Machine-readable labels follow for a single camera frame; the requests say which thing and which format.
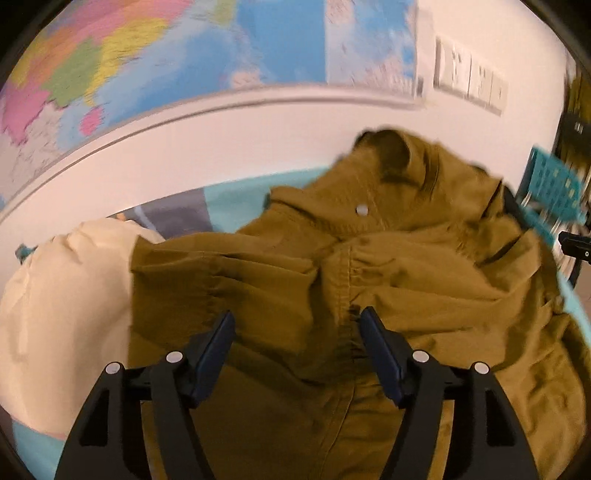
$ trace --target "yellow map region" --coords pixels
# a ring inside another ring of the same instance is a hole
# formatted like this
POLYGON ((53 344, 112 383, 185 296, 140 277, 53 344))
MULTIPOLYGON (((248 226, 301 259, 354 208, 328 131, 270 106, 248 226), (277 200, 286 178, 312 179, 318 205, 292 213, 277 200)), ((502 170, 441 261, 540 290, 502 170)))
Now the yellow map region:
POLYGON ((127 23, 105 37, 98 69, 85 92, 86 102, 92 105, 95 92, 116 75, 130 57, 158 40, 167 27, 168 21, 163 18, 142 18, 127 23))

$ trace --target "world map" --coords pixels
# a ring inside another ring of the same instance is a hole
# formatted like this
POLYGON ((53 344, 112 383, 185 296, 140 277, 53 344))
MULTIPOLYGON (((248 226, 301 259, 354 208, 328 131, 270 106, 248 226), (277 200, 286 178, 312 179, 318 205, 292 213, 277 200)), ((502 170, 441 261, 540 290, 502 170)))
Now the world map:
POLYGON ((74 0, 0 92, 0 208, 106 129, 182 100, 324 83, 414 94, 416 0, 74 0))

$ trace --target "white wall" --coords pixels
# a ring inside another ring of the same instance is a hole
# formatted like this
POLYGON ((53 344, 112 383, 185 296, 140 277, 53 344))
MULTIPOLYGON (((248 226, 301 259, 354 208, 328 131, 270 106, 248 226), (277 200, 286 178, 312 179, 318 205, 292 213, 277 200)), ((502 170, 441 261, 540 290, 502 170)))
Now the white wall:
POLYGON ((393 125, 439 140, 516 187, 532 145, 552 148, 563 106, 564 47, 518 0, 420 5, 433 13, 437 34, 508 80, 502 116, 436 91, 416 109, 353 103, 347 90, 321 87, 231 93, 158 112, 83 146, 8 205, 0 215, 0 286, 17 268, 14 249, 22 242, 35 245, 85 219, 206 184, 326 165, 364 128, 393 125), (333 101, 319 98, 326 95, 333 101), (256 105, 264 98, 280 103, 256 105), (187 116, 232 103, 243 106, 187 116), (142 131, 162 121, 168 123, 142 131), (117 141, 122 135, 129 137, 117 141))

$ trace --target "wrinkled fabric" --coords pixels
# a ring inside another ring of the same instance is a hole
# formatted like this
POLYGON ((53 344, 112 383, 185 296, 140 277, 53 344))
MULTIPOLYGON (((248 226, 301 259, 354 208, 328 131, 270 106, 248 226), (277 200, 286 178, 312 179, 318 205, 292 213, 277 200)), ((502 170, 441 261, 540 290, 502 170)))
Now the wrinkled fabric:
MULTIPOLYGON (((220 480, 380 477, 404 412, 359 336, 366 306, 443 364, 489 364, 542 478, 558 477, 585 434, 589 354, 551 252, 504 214, 498 179, 440 145, 367 132, 305 189, 273 189, 236 234, 139 240, 132 272, 131 366, 182 348, 223 310, 236 317, 213 395, 192 412, 220 480)), ((451 418, 446 405, 433 479, 451 418)))
POLYGON ((138 236, 164 240, 134 222, 85 222, 39 245, 7 282, 0 404, 20 423, 65 439, 105 365, 126 363, 138 236))

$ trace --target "gray fabric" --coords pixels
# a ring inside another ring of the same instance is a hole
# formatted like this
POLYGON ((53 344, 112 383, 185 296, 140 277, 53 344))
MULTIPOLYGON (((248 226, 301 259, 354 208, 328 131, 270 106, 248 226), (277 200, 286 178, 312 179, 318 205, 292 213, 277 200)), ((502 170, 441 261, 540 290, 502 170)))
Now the gray fabric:
POLYGON ((156 230, 166 239, 213 230, 203 189, 153 200, 113 216, 134 220, 145 228, 156 230))

